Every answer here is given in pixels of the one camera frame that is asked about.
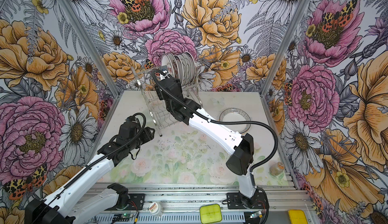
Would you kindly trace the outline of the red floral pattern plate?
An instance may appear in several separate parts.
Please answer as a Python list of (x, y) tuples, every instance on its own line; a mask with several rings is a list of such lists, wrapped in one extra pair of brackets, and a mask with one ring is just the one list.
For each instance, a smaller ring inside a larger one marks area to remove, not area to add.
[(168, 54), (163, 54), (161, 57), (161, 70), (169, 74), (172, 77), (176, 77), (175, 68), (173, 66), (173, 60)]

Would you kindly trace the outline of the black striped rim plate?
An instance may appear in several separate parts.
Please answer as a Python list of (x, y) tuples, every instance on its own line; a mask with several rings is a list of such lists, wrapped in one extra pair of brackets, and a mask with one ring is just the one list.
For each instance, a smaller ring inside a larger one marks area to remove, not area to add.
[[(221, 112), (219, 120), (221, 122), (245, 122), (250, 121), (251, 118), (249, 115), (241, 109), (238, 108), (228, 108)], [(234, 132), (239, 132), (241, 134), (247, 132), (251, 125), (242, 124), (242, 125), (227, 125), (229, 129)]]

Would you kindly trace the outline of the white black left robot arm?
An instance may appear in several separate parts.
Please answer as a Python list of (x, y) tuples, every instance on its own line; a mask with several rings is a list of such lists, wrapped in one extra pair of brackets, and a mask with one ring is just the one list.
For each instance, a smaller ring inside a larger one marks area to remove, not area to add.
[(25, 209), (26, 224), (82, 224), (100, 212), (136, 207), (128, 189), (110, 184), (102, 193), (78, 204), (81, 197), (106, 173), (130, 156), (134, 149), (154, 138), (154, 129), (146, 126), (146, 116), (135, 113), (120, 126), (118, 135), (98, 150), (79, 173), (44, 199), (32, 200)]

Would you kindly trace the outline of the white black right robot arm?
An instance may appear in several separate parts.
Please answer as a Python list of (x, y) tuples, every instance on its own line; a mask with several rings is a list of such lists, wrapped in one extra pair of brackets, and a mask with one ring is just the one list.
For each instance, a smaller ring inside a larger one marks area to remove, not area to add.
[(159, 99), (165, 102), (167, 111), (177, 121), (201, 131), (230, 154), (226, 166), (237, 175), (239, 193), (252, 198), (256, 187), (253, 175), (248, 170), (253, 163), (253, 137), (249, 134), (243, 136), (223, 124), (217, 124), (200, 104), (183, 97), (178, 79), (160, 76), (155, 77), (154, 81)]

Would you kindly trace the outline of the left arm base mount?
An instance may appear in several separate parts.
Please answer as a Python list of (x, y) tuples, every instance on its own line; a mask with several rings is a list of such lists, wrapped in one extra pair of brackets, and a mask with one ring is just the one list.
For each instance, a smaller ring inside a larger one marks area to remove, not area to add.
[(145, 196), (145, 194), (127, 194), (127, 196), (124, 197), (124, 204), (121, 209), (141, 211), (145, 203)]

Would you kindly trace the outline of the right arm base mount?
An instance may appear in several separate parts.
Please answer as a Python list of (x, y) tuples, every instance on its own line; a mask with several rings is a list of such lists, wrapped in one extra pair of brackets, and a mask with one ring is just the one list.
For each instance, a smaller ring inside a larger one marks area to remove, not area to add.
[(260, 190), (256, 190), (251, 198), (240, 192), (227, 193), (222, 204), (227, 205), (228, 209), (266, 209), (269, 207), (266, 194)]

